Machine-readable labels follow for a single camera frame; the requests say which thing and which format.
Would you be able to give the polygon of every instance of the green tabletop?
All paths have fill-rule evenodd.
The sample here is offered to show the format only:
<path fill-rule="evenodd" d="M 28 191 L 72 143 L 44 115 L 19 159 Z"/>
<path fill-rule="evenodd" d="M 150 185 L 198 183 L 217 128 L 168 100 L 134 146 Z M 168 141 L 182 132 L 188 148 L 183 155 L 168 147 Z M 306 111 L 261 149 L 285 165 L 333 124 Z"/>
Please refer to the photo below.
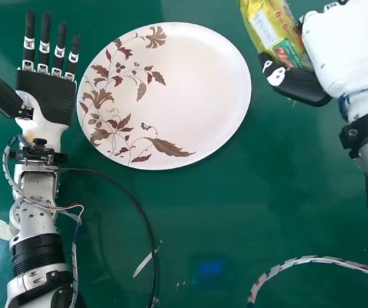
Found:
<path fill-rule="evenodd" d="M 296 17 L 321 11 L 327 3 L 290 2 Z M 254 281 L 292 257 L 331 255 L 368 264 L 364 178 L 340 145 L 338 133 L 345 123 L 337 103 L 293 107 L 271 91 L 236 0 L 0 0 L 0 77 L 11 85 L 21 64 L 27 9 L 36 11 L 38 21 L 49 10 L 54 29 L 66 20 L 69 37 L 81 35 L 78 80 L 108 42 L 162 21 L 192 22 L 221 33 L 249 65 L 252 101 L 243 124 L 225 146 L 191 166 L 140 171 L 116 164 L 90 145 L 75 117 L 64 134 L 62 149 L 70 166 L 105 172 L 145 207 L 160 246 L 156 307 L 245 307 Z M 15 121 L 0 115 L 0 218 L 5 221 L 13 198 L 1 154 L 18 133 Z M 149 253 L 135 208 L 94 176 L 63 175 L 61 184 L 61 206 L 80 202 L 86 207 L 78 262 L 88 307 L 144 308 L 152 269 L 149 264 L 132 279 Z M 74 223 L 64 216 L 57 225 L 69 255 Z M 11 277 L 8 243 L 0 239 L 0 307 Z M 265 284 L 256 304 L 368 307 L 368 276 L 333 265 L 302 265 Z"/>

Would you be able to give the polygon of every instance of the white plate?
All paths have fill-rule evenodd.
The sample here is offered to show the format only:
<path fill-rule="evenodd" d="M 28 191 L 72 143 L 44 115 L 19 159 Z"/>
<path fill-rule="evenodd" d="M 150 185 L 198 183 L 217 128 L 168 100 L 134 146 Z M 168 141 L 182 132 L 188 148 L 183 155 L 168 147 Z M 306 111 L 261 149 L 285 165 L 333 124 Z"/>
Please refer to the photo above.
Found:
<path fill-rule="evenodd" d="M 195 24 L 131 31 L 101 50 L 78 90 L 77 112 L 93 146 L 120 164 L 172 169 L 225 144 L 249 107 L 241 53 Z"/>

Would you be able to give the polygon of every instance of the plate rim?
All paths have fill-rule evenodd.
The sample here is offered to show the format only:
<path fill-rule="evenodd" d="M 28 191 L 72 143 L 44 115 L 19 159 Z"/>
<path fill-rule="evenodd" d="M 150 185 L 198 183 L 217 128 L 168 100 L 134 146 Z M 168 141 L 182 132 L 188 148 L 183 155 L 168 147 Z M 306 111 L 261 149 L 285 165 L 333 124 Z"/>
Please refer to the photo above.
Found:
<path fill-rule="evenodd" d="M 230 139 L 235 135 L 235 133 L 240 129 L 242 123 L 244 122 L 245 120 L 245 117 L 247 116 L 247 113 L 248 113 L 248 110 L 249 110 L 249 107 L 250 107 L 250 104 L 251 104 L 251 100 L 252 100 L 252 79 L 251 79 L 251 76 L 250 76 L 250 71 L 249 71 L 249 67 L 248 67 L 248 63 L 246 62 L 245 58 L 243 57 L 241 51 L 229 40 L 227 39 L 225 36 L 223 36 L 221 33 L 211 29 L 211 28 L 208 28 L 208 27 L 205 27 L 205 26 L 202 26 L 202 25 L 199 25 L 199 24 L 193 24 L 193 23 L 190 23 L 190 22 L 179 22 L 179 21 L 168 21 L 168 22 L 156 22 L 156 23 L 153 23 L 153 24 L 148 24 L 146 26 L 141 26 L 141 27 L 138 27 L 136 29 L 133 29 L 131 31 L 128 31 L 126 33 L 124 33 L 123 35 L 121 35 L 120 37 L 118 37 L 119 39 L 123 40 L 123 38 L 131 35 L 131 34 L 134 34 L 135 32 L 141 30 L 141 29 L 146 29 L 146 28 L 149 28 L 151 26 L 164 26 L 164 25 L 174 25 L 174 24 L 180 24 L 180 25 L 184 25 L 184 26 L 189 26 L 189 27 L 193 27 L 193 28 L 202 28 L 206 31 L 209 31 L 210 33 L 220 37 L 221 39 L 223 39 L 224 41 L 226 41 L 226 44 L 228 46 L 232 46 L 234 48 L 234 50 L 238 53 L 239 57 L 237 59 L 237 62 L 243 66 L 243 69 L 241 70 L 243 72 L 243 74 L 247 77 L 245 80 L 247 80 L 247 89 L 245 91 L 246 95 L 249 97 L 249 101 L 245 104 L 245 110 L 242 109 L 242 116 L 241 116 L 241 119 L 240 119 L 240 122 L 239 124 L 237 124 L 235 126 L 235 129 L 232 133 L 229 133 L 228 134 L 228 138 L 225 138 L 226 140 L 223 141 L 223 142 L 219 142 L 219 146 L 217 147 L 213 147 L 214 149 L 213 150 L 210 150 L 210 151 L 205 151 L 203 155 L 200 155 L 198 157 L 196 157 L 195 160 L 192 160 L 190 162 L 186 161 L 182 161 L 181 160 L 181 163 L 177 163 L 175 166 L 172 166 L 172 167 L 163 167 L 163 168 L 151 168 L 151 167 L 145 167 L 143 165 L 134 165 L 134 166 L 131 166 L 131 165 L 128 165 L 128 164 L 124 164 L 122 162 L 118 162 L 118 161 L 115 161 L 114 159 L 106 156 L 98 147 L 96 146 L 93 146 L 91 145 L 93 148 L 95 148 L 98 152 L 100 152 L 105 158 L 117 163 L 117 164 L 120 164 L 122 166 L 125 166 L 125 167 L 129 167 L 129 168 L 133 168 L 133 169 L 139 169 L 139 170 L 148 170 L 148 171 L 162 171 L 162 170 L 172 170 L 172 169 L 177 169 L 177 168 L 181 168 L 181 167 L 185 167 L 185 166 L 189 166 L 189 165 L 192 165 L 196 162 L 199 162 L 205 158 L 207 158 L 208 156 L 212 155 L 213 153 L 215 153 L 216 151 L 218 151 L 220 148 L 222 148 L 223 146 L 225 146 L 229 141 Z M 107 45 L 105 45 L 97 54 L 96 56 L 90 61 L 89 65 L 87 65 L 87 68 L 85 69 L 85 71 L 83 72 L 82 74 L 82 77 L 81 77 L 81 80 L 80 80 L 80 84 L 78 85 L 78 90 L 77 90 L 77 95 L 76 95 L 76 102 L 78 102 L 80 100 L 80 95 L 81 95 L 81 83 L 82 83 L 82 80 L 84 79 L 84 76 L 86 74 L 86 72 L 89 70 L 89 68 L 91 67 L 91 65 L 95 62 L 95 60 L 98 58 L 98 56 L 100 55 L 100 53 L 105 49 L 107 48 L 108 46 L 110 46 L 110 44 L 112 43 L 109 42 Z M 82 128 L 82 124 L 80 122 L 80 109 L 82 109 L 82 107 L 80 106 L 80 104 L 76 103 L 76 114 L 77 114 L 77 118 L 78 118 L 78 123 L 80 125 L 80 128 L 81 128 L 81 131 L 82 133 L 84 134 L 85 138 L 87 138 L 87 142 L 89 144 L 91 144 L 89 142 L 89 139 L 88 139 L 88 136 L 87 134 L 85 133 L 84 129 Z"/>

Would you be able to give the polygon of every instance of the robotic arm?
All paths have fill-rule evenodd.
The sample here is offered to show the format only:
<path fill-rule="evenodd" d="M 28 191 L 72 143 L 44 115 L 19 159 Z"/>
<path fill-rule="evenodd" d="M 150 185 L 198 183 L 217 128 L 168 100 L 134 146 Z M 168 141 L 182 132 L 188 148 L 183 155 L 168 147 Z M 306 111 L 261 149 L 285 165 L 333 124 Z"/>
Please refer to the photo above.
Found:
<path fill-rule="evenodd" d="M 368 178 L 368 0 L 331 3 L 323 13 L 308 12 L 301 24 L 315 72 L 288 69 L 263 53 L 263 74 L 278 93 L 312 106 L 337 98 L 348 122 L 340 140 Z"/>
<path fill-rule="evenodd" d="M 3 160 L 7 180 L 6 160 L 16 161 L 14 180 L 9 179 L 15 199 L 10 209 L 13 279 L 7 285 L 5 308 L 85 307 L 78 295 L 76 268 L 73 273 L 67 265 L 55 226 L 61 210 L 55 205 L 59 186 L 56 168 L 67 159 L 60 152 L 60 139 L 71 124 L 75 104 L 80 37 L 74 38 L 63 70 L 67 25 L 61 22 L 49 72 L 50 27 L 51 17 L 45 13 L 36 69 L 35 15 L 27 13 L 24 59 L 17 70 L 16 91 L 0 79 L 0 112 L 15 118 L 24 135 L 18 150 L 10 150 L 16 141 L 12 139 Z"/>

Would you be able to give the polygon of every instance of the yellow food package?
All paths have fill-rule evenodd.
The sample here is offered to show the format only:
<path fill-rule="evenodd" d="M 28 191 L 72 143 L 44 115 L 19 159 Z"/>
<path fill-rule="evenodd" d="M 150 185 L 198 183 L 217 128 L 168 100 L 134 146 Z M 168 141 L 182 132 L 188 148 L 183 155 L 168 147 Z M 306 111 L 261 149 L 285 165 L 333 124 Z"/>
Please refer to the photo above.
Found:
<path fill-rule="evenodd" d="M 285 0 L 240 0 L 241 14 L 258 53 L 287 67 L 311 69 L 301 32 Z"/>

